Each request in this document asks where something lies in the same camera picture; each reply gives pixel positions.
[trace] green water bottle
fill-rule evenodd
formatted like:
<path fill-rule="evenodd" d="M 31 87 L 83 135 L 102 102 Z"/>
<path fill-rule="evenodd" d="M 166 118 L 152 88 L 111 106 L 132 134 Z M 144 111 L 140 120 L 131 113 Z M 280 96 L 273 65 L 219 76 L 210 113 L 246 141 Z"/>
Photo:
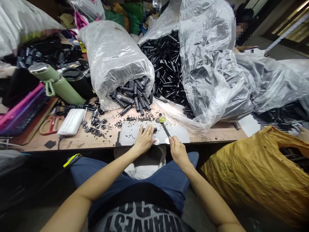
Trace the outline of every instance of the green water bottle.
<path fill-rule="evenodd" d="M 29 72 L 45 84 L 46 96 L 55 96 L 55 93 L 71 105 L 84 104 L 85 100 L 63 78 L 59 72 L 49 64 L 36 63 L 28 68 Z"/>

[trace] wooden table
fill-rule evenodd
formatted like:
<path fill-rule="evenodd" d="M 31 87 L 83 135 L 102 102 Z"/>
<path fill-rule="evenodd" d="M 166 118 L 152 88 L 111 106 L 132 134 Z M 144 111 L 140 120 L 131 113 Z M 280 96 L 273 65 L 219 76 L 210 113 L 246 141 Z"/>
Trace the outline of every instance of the wooden table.
<path fill-rule="evenodd" d="M 176 120 L 174 120 L 169 115 L 165 114 L 162 110 L 160 110 L 156 105 L 152 104 L 152 110 L 145 114 L 144 120 L 146 118 L 153 118 L 153 120 L 159 117 L 159 113 L 162 113 L 163 116 L 166 116 L 167 120 L 172 124 L 179 124 Z M 92 135 L 91 133 L 86 133 L 82 126 L 80 126 L 78 132 L 74 136 L 65 137 L 60 142 L 60 150 L 68 150 L 68 149 L 92 149 L 92 148 L 113 148 L 117 146 L 117 139 L 119 132 L 121 131 L 121 127 L 116 126 L 116 123 L 126 120 L 127 117 L 137 118 L 142 120 L 142 117 L 139 113 L 135 111 L 135 109 L 129 110 L 124 116 L 120 116 L 118 113 L 121 111 L 107 111 L 103 116 L 100 116 L 100 120 L 103 118 L 107 118 L 112 115 L 106 125 L 110 125 L 112 127 L 108 127 L 105 130 L 101 131 L 106 132 L 107 134 L 104 137 L 97 137 Z M 90 123 L 89 117 L 91 116 L 91 112 L 87 112 L 85 120 L 88 121 L 88 125 Z M 242 129 L 236 130 L 232 123 L 228 122 L 218 122 L 216 123 L 208 132 L 194 132 L 188 130 L 189 137 L 191 143 L 208 143 L 208 142 L 222 142 L 222 141 L 236 141 L 239 139 L 247 138 L 246 134 Z M 48 141 L 55 141 L 56 145 L 49 149 L 44 146 Z M 29 144 L 23 146 L 24 152 L 30 151 L 49 151 L 49 150 L 57 150 L 58 149 L 58 140 L 59 135 L 51 134 L 47 136 L 42 136 L 39 132 L 35 134 Z"/>

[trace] blue jeans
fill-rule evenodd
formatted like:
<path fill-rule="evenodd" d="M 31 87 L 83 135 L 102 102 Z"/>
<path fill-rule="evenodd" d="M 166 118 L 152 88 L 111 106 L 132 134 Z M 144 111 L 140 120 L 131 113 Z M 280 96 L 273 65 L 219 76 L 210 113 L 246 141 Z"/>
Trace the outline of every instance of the blue jeans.
<path fill-rule="evenodd" d="M 188 153 L 188 157 L 193 166 L 196 167 L 199 154 L 197 152 L 190 152 Z M 76 186 L 79 187 L 82 185 L 93 174 L 106 165 L 107 163 L 96 159 L 86 157 L 80 158 L 70 169 Z M 171 197 L 179 212 L 181 212 L 181 214 L 183 213 L 184 200 L 190 182 L 183 171 L 181 171 L 180 167 L 174 161 L 171 161 L 144 180 L 136 180 L 120 174 L 110 188 L 102 194 L 99 199 L 92 203 L 88 217 L 90 218 L 91 215 L 112 196 L 121 192 L 126 187 L 139 182 L 148 182 L 162 189 Z"/>

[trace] stainless steel bottle cap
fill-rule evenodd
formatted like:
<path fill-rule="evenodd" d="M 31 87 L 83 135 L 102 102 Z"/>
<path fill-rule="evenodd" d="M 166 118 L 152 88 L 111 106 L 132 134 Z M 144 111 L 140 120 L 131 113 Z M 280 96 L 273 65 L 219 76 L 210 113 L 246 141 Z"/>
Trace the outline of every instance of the stainless steel bottle cap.
<path fill-rule="evenodd" d="M 40 63 L 36 63 L 36 64 L 31 65 L 28 68 L 28 71 L 31 74 L 37 74 L 37 73 L 45 72 L 46 70 L 48 70 L 49 67 L 50 67 L 49 64 L 40 62 Z"/>

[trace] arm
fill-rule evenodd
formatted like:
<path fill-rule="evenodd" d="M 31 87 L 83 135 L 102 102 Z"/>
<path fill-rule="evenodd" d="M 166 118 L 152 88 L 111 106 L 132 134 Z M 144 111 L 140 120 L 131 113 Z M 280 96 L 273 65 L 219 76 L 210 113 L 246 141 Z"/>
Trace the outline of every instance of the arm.
<path fill-rule="evenodd" d="M 135 145 L 128 152 L 102 168 L 72 193 L 49 219 L 41 232 L 81 231 L 92 202 L 112 185 L 130 163 L 148 151 L 153 144 L 154 127 L 147 126 L 144 133 L 142 132 L 143 127 L 140 128 Z"/>
<path fill-rule="evenodd" d="M 204 211 L 214 223 L 217 231 L 245 231 L 223 198 L 191 164 L 185 145 L 179 142 L 176 136 L 170 137 L 169 141 L 175 163 L 190 180 L 196 195 L 202 202 Z"/>

